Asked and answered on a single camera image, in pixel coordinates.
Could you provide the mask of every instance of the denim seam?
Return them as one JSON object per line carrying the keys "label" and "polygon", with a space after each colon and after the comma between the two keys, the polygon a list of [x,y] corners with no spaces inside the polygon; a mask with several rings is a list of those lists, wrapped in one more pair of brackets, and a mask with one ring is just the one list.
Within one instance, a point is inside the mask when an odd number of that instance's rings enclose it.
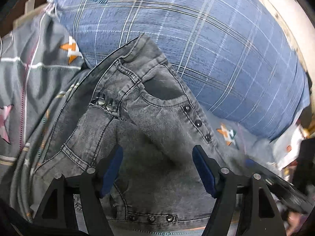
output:
{"label": "denim seam", "polygon": [[193,127],[199,132],[199,134],[202,136],[202,138],[205,140],[205,142],[206,142],[207,144],[209,144],[209,142],[206,141],[206,138],[205,138],[205,136],[203,135],[203,133],[202,133],[202,132],[200,131],[200,129],[194,124],[194,122],[190,119],[188,113],[185,112],[185,110],[184,110],[183,107],[182,107],[182,110],[184,111],[184,114],[186,114],[187,118],[189,119],[189,121],[191,122],[191,124],[193,125]]}
{"label": "denim seam", "polygon": [[56,153],[53,157],[51,157],[50,159],[46,160],[45,162],[43,162],[40,166],[38,166],[35,170],[34,170],[34,175],[36,173],[36,171],[41,167],[43,166],[44,164],[46,164],[47,162],[51,161],[52,159],[54,159],[59,153],[61,153],[61,149],[58,153]]}
{"label": "denim seam", "polygon": [[138,46],[138,43],[143,38],[143,36],[144,36],[144,33],[142,33],[139,37],[137,37],[137,40],[136,40],[135,44],[133,45],[133,47],[130,49],[130,51],[126,55],[120,56],[119,58],[127,58],[133,52],[133,50]]}
{"label": "denim seam", "polygon": [[109,69],[110,69],[115,63],[116,63],[116,60],[107,68],[107,70],[105,70],[105,72],[102,74],[102,76],[101,76],[100,79],[98,80],[98,82],[97,82],[97,84],[96,84],[96,86],[95,86],[95,88],[94,88],[94,90],[93,90],[92,97],[91,97],[91,100],[90,100],[90,101],[93,100],[94,95],[95,95],[95,91],[96,91],[97,87],[99,86],[101,80],[104,78],[104,75],[109,71]]}
{"label": "denim seam", "polygon": [[150,101],[148,101],[147,99],[145,99],[142,95],[141,95],[141,93],[140,93],[140,97],[142,97],[142,99],[146,102],[146,103],[148,103],[149,105],[152,105],[152,106],[155,106],[155,107],[160,107],[160,108],[174,108],[174,107],[178,107],[178,106],[181,106],[182,104],[185,104],[186,103],[186,101],[183,101],[183,102],[181,102],[181,103],[178,103],[178,104],[176,104],[176,105],[172,105],[172,106],[160,106],[160,105],[157,105],[157,104],[153,104],[153,103],[151,103]]}
{"label": "denim seam", "polygon": [[[195,109],[195,107],[194,107],[194,105],[193,105],[192,100],[189,98],[189,94],[186,92],[184,86],[181,84],[181,82],[179,81],[179,79],[177,79],[177,74],[176,74],[176,73],[173,73],[173,69],[168,66],[169,62],[167,61],[167,59],[166,59],[166,62],[167,62],[167,63],[164,63],[163,65],[168,69],[168,71],[169,71],[170,74],[174,77],[174,79],[178,82],[178,84],[180,84],[180,86],[182,87],[183,92],[185,93],[185,95],[186,95],[186,97],[187,97],[187,99],[188,99],[189,105],[192,107],[193,111],[196,113],[196,115],[198,116],[198,118],[201,119],[200,116],[199,116],[199,113],[196,111],[196,109]],[[191,123],[193,124],[193,126],[194,126],[194,127],[199,131],[199,133],[203,136],[203,139],[206,141],[205,136],[204,136],[204,135],[202,134],[202,132],[195,126],[195,124],[193,123],[193,121],[189,118],[188,114],[187,114],[186,112],[185,112],[185,114],[187,115],[188,119],[191,121]]]}
{"label": "denim seam", "polygon": [[118,65],[116,65],[116,68],[117,68],[120,72],[122,72],[124,75],[129,76],[130,79],[133,81],[134,84],[138,84],[139,82],[141,82],[141,79],[138,77],[138,75],[137,75],[134,71],[132,71],[132,70],[130,70],[130,69],[124,67],[124,66],[122,65],[122,63],[121,63],[120,60],[118,60],[117,64],[118,64]]}
{"label": "denim seam", "polygon": [[135,232],[143,232],[143,233],[150,233],[152,235],[160,235],[160,236],[175,236],[175,235],[188,235],[188,234],[197,234],[200,235],[200,232],[203,230],[196,230],[196,231],[184,231],[184,232],[151,232],[151,231],[143,231],[143,230],[133,230]]}
{"label": "denim seam", "polygon": [[95,159],[96,159],[96,157],[98,156],[98,154],[99,154],[99,152],[100,152],[100,142],[101,142],[101,140],[103,139],[103,135],[104,135],[104,133],[105,133],[105,131],[106,131],[108,125],[112,122],[113,119],[114,119],[114,117],[112,116],[111,119],[109,120],[109,122],[107,123],[107,125],[106,125],[106,126],[104,127],[104,129],[103,129],[103,132],[102,132],[102,134],[101,134],[101,136],[100,136],[100,138],[99,138],[99,141],[98,141],[98,143],[97,143],[97,146],[96,146],[96,149],[95,149],[95,152],[94,152],[94,156],[93,156],[93,159],[92,159],[91,166],[93,166],[93,164],[94,164],[94,162],[95,162]]}
{"label": "denim seam", "polygon": [[106,112],[107,114],[113,116],[113,117],[118,117],[118,112],[115,112],[115,113],[110,113],[108,112],[103,106],[100,106],[100,105],[95,105],[93,103],[90,103],[89,106],[92,106],[92,107],[95,107],[95,108],[99,108],[101,109],[102,111]]}
{"label": "denim seam", "polygon": [[83,113],[83,115],[81,115],[80,119],[79,119],[78,122],[77,122],[76,128],[74,129],[74,131],[71,133],[71,135],[67,138],[66,142],[64,143],[65,145],[70,141],[70,138],[72,138],[73,134],[74,134],[74,133],[76,132],[76,130],[78,129],[79,122],[80,122],[80,120],[82,119],[82,117],[86,114],[86,112],[88,111],[88,109]]}
{"label": "denim seam", "polygon": [[118,119],[119,120],[123,120],[121,118],[121,114],[120,114],[120,109],[121,109],[121,104],[122,101],[124,100],[124,98],[136,87],[136,85],[133,85],[120,99],[119,103],[118,103],[118,108],[117,108],[117,112],[118,112]]}
{"label": "denim seam", "polygon": [[119,187],[117,186],[117,184],[114,183],[113,185],[114,185],[118,195],[120,196],[120,198],[122,200],[122,203],[124,204],[124,207],[125,207],[125,220],[127,220],[128,219],[128,205],[127,205],[127,202],[126,202],[125,198],[123,197],[123,195],[122,195]]}
{"label": "denim seam", "polygon": [[149,74],[153,69],[155,69],[155,67],[157,66],[163,66],[163,63],[164,61],[160,62],[160,63],[157,63],[156,65],[152,66],[142,77],[141,77],[141,82],[142,82],[142,79],[147,75]]}
{"label": "denim seam", "polygon": [[[105,72],[104,72],[103,75],[100,77],[99,81],[97,82],[96,86],[98,86],[98,84],[100,83],[100,81],[103,79],[104,75],[110,70],[110,68],[113,66],[114,62],[107,68],[107,70],[105,70]],[[60,110],[60,112],[59,112],[59,114],[58,114],[58,116],[57,116],[57,118],[56,118],[56,122],[54,123],[54,126],[53,126],[53,128],[52,128],[52,137],[51,137],[51,139],[50,139],[50,141],[49,141],[49,143],[48,143],[47,152],[49,151],[49,148],[50,148],[50,145],[51,145],[51,141],[52,141],[52,139],[53,139],[53,136],[54,136],[54,133],[55,133],[55,130],[56,130],[56,125],[57,125],[58,120],[59,120],[61,114],[63,113],[65,107],[66,107],[67,104],[70,102],[72,96],[74,95],[74,93],[76,92],[76,90],[80,87],[80,85],[91,75],[92,72],[94,72],[94,71],[97,70],[98,68],[99,68],[99,66],[96,66],[94,69],[92,69],[92,70],[79,82],[78,87],[77,87],[74,91],[72,91],[72,92],[69,94],[69,96],[67,97],[67,100],[66,100],[66,102],[64,103],[63,107],[61,108],[61,110]],[[96,90],[96,87],[94,88],[94,91],[93,91],[93,94],[92,94],[92,98],[93,98],[93,96],[94,96],[94,94],[95,94],[95,90]]]}
{"label": "denim seam", "polygon": [[89,167],[89,164],[82,160],[79,156],[77,156],[69,147],[67,147],[66,144],[62,145],[61,151],[84,171]]}

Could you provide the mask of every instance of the orange star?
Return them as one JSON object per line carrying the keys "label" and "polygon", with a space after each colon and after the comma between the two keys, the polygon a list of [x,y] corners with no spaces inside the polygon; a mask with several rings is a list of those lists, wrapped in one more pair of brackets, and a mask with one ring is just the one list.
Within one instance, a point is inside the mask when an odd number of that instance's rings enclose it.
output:
{"label": "orange star", "polygon": [[79,47],[76,41],[71,36],[69,36],[69,42],[61,45],[60,48],[65,51],[68,51],[68,58],[69,58],[68,64],[70,64],[78,56],[82,57],[82,54],[79,51]]}
{"label": "orange star", "polygon": [[232,141],[231,141],[231,137],[230,135],[228,134],[228,130],[226,128],[226,126],[224,124],[221,124],[221,128],[220,129],[217,129],[217,131],[223,135],[224,137],[224,140],[225,140],[225,143],[227,146],[229,146],[230,144],[232,144]]}

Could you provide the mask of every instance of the pink star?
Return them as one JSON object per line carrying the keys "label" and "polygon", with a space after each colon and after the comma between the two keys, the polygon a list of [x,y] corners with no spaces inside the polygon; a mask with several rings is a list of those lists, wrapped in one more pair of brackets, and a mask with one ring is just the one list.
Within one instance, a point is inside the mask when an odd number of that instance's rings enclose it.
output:
{"label": "pink star", "polygon": [[0,108],[0,136],[2,139],[10,144],[9,136],[7,135],[7,130],[5,128],[5,121],[7,120],[7,117],[12,109],[13,105],[4,106],[3,108]]}

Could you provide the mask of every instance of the denim pocket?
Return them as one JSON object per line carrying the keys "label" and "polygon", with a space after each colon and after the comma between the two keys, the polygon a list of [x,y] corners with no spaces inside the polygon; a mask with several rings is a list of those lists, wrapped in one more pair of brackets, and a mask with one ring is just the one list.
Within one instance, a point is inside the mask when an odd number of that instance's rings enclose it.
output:
{"label": "denim pocket", "polygon": [[149,70],[137,84],[141,97],[149,104],[173,107],[187,102],[181,79],[167,61]]}

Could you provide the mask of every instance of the metal screw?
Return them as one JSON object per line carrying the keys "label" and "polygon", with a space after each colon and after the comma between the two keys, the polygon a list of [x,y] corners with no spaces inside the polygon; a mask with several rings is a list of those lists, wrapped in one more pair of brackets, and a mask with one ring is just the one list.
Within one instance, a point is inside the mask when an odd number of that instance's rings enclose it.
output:
{"label": "metal screw", "polygon": [[95,172],[95,168],[88,168],[88,169],[86,170],[86,172],[87,172],[88,174],[93,174],[93,173]]}
{"label": "metal screw", "polygon": [[222,172],[223,174],[228,174],[230,171],[229,171],[228,168],[222,168],[222,169],[221,169],[221,172]]}
{"label": "metal screw", "polygon": [[259,175],[259,174],[256,173],[256,174],[254,174],[254,178],[257,179],[257,180],[259,180],[259,179],[261,179],[261,175]]}
{"label": "metal screw", "polygon": [[97,104],[100,105],[100,106],[103,106],[103,105],[106,104],[106,101],[105,101],[105,99],[103,99],[103,98],[99,98],[99,99],[97,100]]}
{"label": "metal screw", "polygon": [[61,172],[57,172],[54,176],[55,179],[60,179],[62,176]]}

